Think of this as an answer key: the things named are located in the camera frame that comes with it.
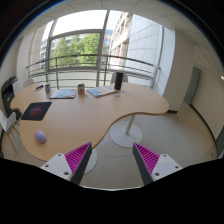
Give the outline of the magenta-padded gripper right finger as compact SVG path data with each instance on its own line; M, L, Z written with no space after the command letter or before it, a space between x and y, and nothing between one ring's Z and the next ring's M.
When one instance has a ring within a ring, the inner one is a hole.
M133 155L145 185L182 169L168 154L158 154L137 143L133 144Z

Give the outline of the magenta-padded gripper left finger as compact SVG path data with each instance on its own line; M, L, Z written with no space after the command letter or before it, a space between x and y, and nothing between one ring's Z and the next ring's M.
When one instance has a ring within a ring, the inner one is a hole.
M86 143L66 154L57 153L42 165L41 168L51 174L79 185L91 154L92 144Z

